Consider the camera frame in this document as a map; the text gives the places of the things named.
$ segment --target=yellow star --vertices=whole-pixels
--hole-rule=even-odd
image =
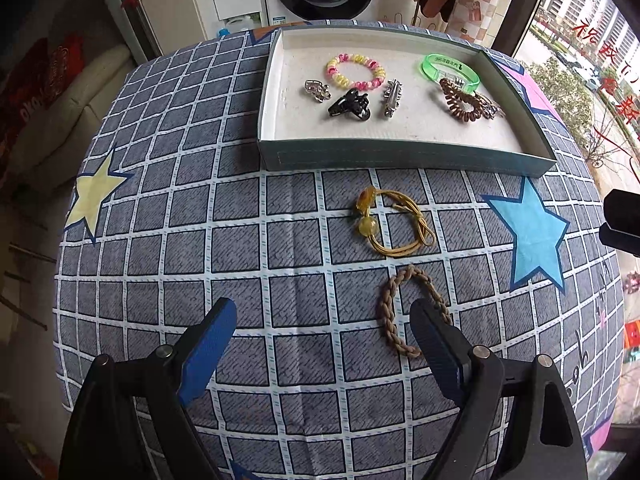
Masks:
[[[84,220],[92,240],[95,240],[102,202],[130,177],[127,174],[109,173],[112,158],[113,152],[110,152],[94,174],[76,177],[78,198],[66,218],[65,229]]]

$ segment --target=box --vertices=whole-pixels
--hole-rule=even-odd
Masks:
[[[384,118],[383,87],[369,92],[371,118],[330,117],[328,107],[346,91],[330,84],[332,98],[319,104],[306,79],[325,80],[325,66],[340,53],[364,54],[385,68],[387,81],[402,83],[399,108]],[[444,54],[473,68],[478,91],[506,116],[464,123],[449,112],[440,85],[419,65]],[[370,80],[355,63],[339,70],[351,80]],[[314,168],[438,168],[542,176],[556,157],[526,103],[482,50],[436,36],[388,28],[302,26],[279,30],[264,79],[258,146],[270,171]]]

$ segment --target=pink star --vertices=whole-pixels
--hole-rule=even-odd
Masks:
[[[529,103],[531,108],[536,108],[538,110],[548,110],[553,114],[553,116],[558,119],[562,124],[562,119],[556,112],[556,109],[549,102],[549,99],[542,93],[542,90],[538,87],[535,81],[531,78],[529,73],[525,70],[524,74],[519,74],[515,70],[512,70],[508,66],[502,65],[502,68],[507,72],[511,77],[513,77],[518,83],[524,86],[525,92],[527,93],[527,97],[529,98]]]

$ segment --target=high-rise building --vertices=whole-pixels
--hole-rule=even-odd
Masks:
[[[640,58],[638,38],[612,0],[542,0],[542,7],[558,21],[572,27],[589,23],[595,28],[598,49],[607,43],[618,51],[614,62],[616,69],[624,67],[625,62],[633,66],[632,60]]]

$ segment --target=tablecloth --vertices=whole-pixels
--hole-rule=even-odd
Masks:
[[[555,359],[585,453],[593,452],[620,376],[620,271],[598,241],[602,205],[587,166],[544,95],[519,63],[487,51],[558,158],[531,183],[569,222],[558,246],[562,290],[540,272],[513,286],[514,237],[486,197],[517,199],[522,177],[261,169],[257,113],[272,38],[268,28],[183,48],[137,67],[118,93],[81,174],[102,171],[119,184],[97,204],[95,229],[82,219],[60,245],[54,351],[65,407],[94,356],[146,356],[227,296],[238,328],[188,409],[226,478],[236,466],[248,478],[421,478],[457,409],[424,358],[399,356],[380,330],[380,286],[412,263],[433,278],[473,344]],[[370,185],[415,199],[437,243],[397,260],[374,252],[353,215]],[[79,179],[70,207],[80,191]],[[412,225],[389,206],[378,199],[372,213],[386,245],[398,246],[413,239]],[[409,343],[408,309],[423,295],[409,282],[394,300]],[[146,405],[136,406],[154,467],[169,478]],[[509,410],[510,402],[498,407],[480,478],[495,463]]]

